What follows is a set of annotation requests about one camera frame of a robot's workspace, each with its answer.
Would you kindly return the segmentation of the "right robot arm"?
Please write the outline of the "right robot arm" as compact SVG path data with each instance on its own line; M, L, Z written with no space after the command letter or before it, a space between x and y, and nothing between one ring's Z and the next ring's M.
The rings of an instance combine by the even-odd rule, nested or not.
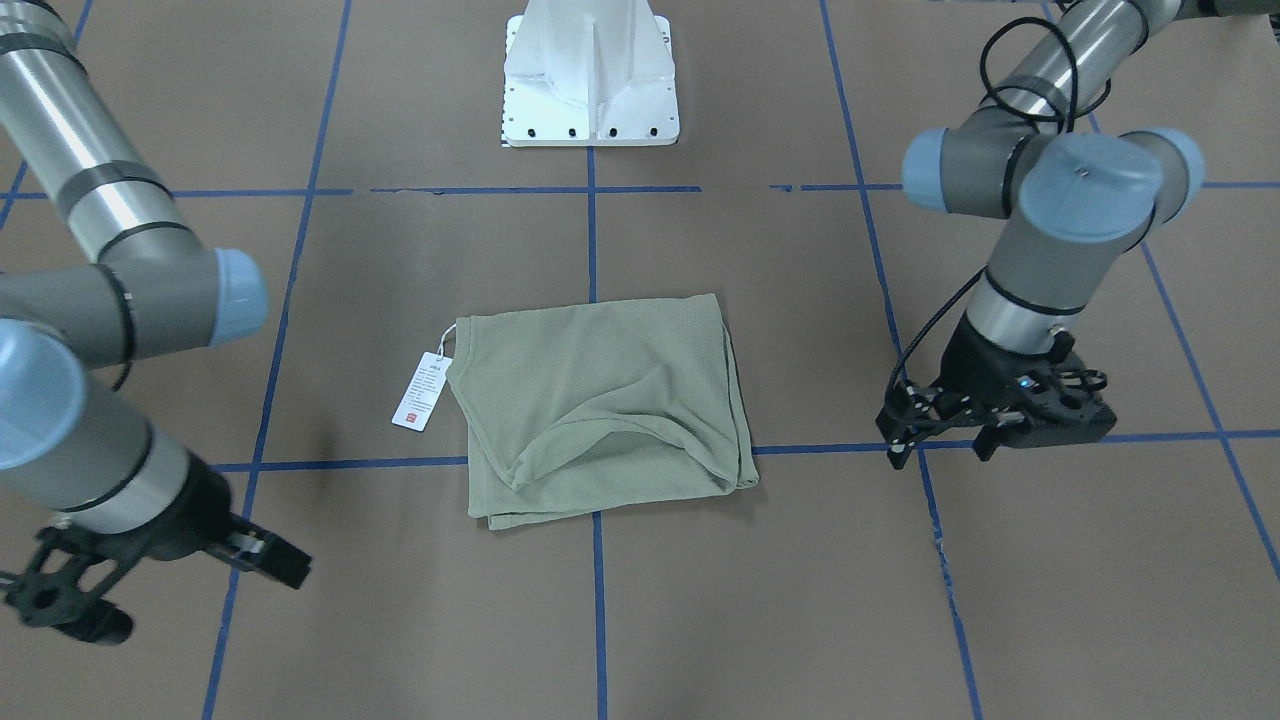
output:
M3 484L120 562L204 551L301 587L310 556L236 515L227 482L95 374L259 332L257 263L202 246L47 3L3 4L3 128L87 258L3 277Z

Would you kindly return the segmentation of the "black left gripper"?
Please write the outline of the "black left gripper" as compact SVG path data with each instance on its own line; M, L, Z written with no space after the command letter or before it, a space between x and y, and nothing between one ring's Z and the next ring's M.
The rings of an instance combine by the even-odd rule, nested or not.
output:
M1034 357L1060 363L1074 343L1070 331L1055 325L1048 352L1016 354L987 340L963 316L943 351L934 386L890 386L884 392L876 427L888 446L890 465L902 469L925 439L972 427L982 427L972 450L988 462L998 448L1011 447L1027 424L1024 413L1007 406L1016 366Z

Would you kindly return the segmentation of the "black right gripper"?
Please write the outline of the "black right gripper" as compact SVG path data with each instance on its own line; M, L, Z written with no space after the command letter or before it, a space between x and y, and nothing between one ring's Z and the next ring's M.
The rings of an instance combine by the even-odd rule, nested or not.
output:
M230 510L229 482L202 459L186 457L175 498L152 520L125 533L125 559L174 561L205 552L232 568L300 589L312 556Z

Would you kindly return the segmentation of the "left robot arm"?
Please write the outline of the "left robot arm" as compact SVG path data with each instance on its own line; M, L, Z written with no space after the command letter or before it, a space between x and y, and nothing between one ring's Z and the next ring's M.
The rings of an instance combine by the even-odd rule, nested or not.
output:
M1114 72L1176 20L1271 15L1275 1L1078 1L960 126L918 135L902 190L919 208L1005 227L960 288L966 307L931 383L899 363L876 424L893 468L918 445L974 428L973 451L1088 445L1116 423L1102 372L1075 354L1073 327L1114 263L1180 215L1201 190L1204 156L1167 128L1120 136L1075 124Z

